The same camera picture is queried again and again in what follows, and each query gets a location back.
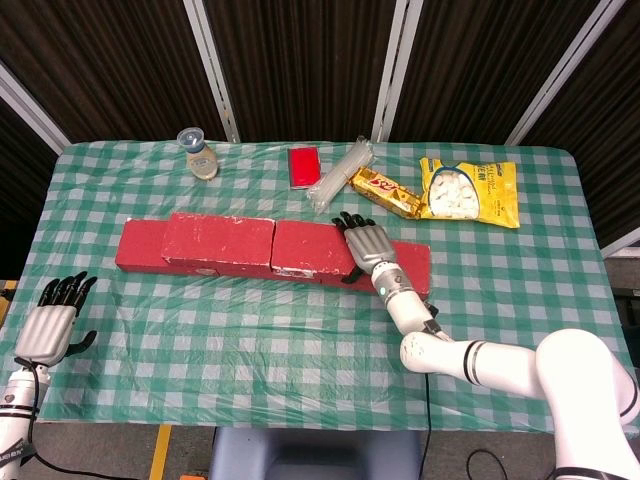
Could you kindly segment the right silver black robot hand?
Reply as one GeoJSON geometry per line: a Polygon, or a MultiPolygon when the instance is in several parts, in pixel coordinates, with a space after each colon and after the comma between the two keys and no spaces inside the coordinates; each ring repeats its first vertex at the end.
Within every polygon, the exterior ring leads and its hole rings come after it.
{"type": "Polygon", "coordinates": [[[341,279],[354,284],[363,274],[371,275],[383,262],[397,262],[397,253],[386,231],[372,219],[341,211],[331,222],[343,234],[355,266],[341,279]]]}

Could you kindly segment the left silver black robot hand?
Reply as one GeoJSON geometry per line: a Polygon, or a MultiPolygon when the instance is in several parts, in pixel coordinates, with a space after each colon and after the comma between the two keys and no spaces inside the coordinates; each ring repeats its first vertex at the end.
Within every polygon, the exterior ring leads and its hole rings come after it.
{"type": "Polygon", "coordinates": [[[89,331],[77,343],[71,342],[76,319],[97,282],[82,271],[75,276],[51,280],[38,303],[27,316],[16,343],[14,358],[25,368],[31,365],[52,367],[64,358],[83,353],[95,341],[97,332],[89,331]]]}

